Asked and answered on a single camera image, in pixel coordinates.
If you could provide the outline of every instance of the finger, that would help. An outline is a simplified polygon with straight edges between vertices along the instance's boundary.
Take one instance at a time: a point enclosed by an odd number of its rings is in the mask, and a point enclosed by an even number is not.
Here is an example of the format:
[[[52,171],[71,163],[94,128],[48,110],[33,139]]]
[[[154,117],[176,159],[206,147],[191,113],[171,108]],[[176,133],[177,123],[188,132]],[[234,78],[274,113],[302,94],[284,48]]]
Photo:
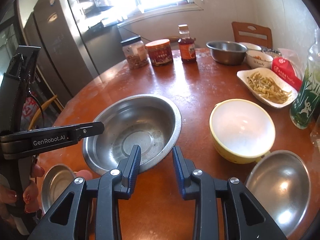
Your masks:
[[[31,177],[42,177],[44,175],[44,169],[40,167],[38,164],[33,164],[31,169]]]
[[[0,185],[0,203],[12,204],[17,201],[17,194],[14,190],[7,189]]]
[[[30,180],[29,186],[26,188],[26,190],[23,193],[23,201],[26,204],[29,204],[30,202],[37,199],[38,194],[39,194],[39,190],[38,190],[37,184],[34,181]]]
[[[33,200],[31,201],[29,204],[26,204],[24,206],[24,212],[25,213],[33,213],[33,212],[36,212],[39,210],[39,203],[38,203],[38,200]]]
[[[76,173],[77,177],[83,177],[85,180],[92,179],[92,173],[88,170],[81,170]]]

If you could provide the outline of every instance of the blue gripper pad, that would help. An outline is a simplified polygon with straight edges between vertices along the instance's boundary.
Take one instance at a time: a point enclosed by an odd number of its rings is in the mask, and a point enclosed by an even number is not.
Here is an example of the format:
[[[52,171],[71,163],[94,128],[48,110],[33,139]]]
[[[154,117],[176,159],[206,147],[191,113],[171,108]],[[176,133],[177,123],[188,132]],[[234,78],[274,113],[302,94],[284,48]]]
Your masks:
[[[173,147],[172,149],[172,159],[173,159],[174,172],[176,174],[176,179],[178,183],[179,193],[182,196],[182,198],[185,199],[186,197],[185,181],[184,181],[182,167],[179,161],[176,147]]]
[[[139,174],[140,161],[141,161],[141,148],[140,148],[140,146],[138,146],[138,145],[133,146],[130,155],[131,154],[134,154],[134,158],[133,158],[131,170],[130,170],[129,176],[128,176],[128,191],[127,191],[127,193],[129,195],[131,195],[134,192],[137,177]]]

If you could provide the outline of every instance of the wooden table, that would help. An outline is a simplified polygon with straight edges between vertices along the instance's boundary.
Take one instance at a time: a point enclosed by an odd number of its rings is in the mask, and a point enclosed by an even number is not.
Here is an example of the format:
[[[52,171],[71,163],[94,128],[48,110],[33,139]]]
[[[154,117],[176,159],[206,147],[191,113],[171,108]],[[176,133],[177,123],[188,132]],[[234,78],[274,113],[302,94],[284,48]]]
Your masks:
[[[208,49],[197,49],[197,63],[182,64],[179,51],[173,51],[174,63],[166,66],[145,66],[130,70],[120,62],[90,82],[58,117],[55,126],[92,122],[106,107],[137,94],[151,93],[171,99],[180,109],[182,130],[177,142],[185,158],[194,161],[213,177],[227,180],[238,177],[245,181],[254,167],[234,164],[222,158],[213,146],[209,116],[215,104],[243,98],[262,106],[276,127],[276,140],[271,149],[295,152],[305,162],[311,179],[311,200],[308,210],[289,240],[298,240],[309,227],[319,209],[320,156],[310,142],[311,128],[296,128],[289,117],[289,107],[273,109],[257,101],[238,80],[236,73],[248,69],[246,64],[225,66],[216,63]],[[39,156],[39,165],[48,171],[57,163],[73,171],[89,169],[82,156],[82,142]],[[38,180],[41,189],[43,179]],[[184,201],[178,193],[172,154],[154,168],[140,174],[130,200],[120,200],[120,220],[124,240],[187,240],[192,239],[194,201]],[[219,217],[222,221],[221,208]],[[220,239],[223,239],[220,224]]]

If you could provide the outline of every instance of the sauce bottle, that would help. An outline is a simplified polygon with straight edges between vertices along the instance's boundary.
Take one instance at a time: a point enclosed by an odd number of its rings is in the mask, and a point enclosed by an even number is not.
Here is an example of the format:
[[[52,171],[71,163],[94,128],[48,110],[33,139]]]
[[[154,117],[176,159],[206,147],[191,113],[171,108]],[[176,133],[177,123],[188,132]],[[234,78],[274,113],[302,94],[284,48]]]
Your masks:
[[[195,41],[190,38],[188,25],[179,25],[179,33],[181,39],[178,41],[183,63],[196,62]]]

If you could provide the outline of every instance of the small bowl with food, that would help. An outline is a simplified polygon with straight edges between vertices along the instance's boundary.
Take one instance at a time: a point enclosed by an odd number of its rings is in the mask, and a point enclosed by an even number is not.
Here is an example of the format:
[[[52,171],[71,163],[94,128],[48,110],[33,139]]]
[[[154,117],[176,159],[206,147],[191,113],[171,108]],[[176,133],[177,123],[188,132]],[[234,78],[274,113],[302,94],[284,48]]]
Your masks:
[[[246,52],[247,63],[251,68],[270,68],[272,66],[273,57],[261,51],[248,50]]]
[[[292,86],[268,68],[241,70],[237,77],[259,101],[273,108],[284,108],[298,96]]]

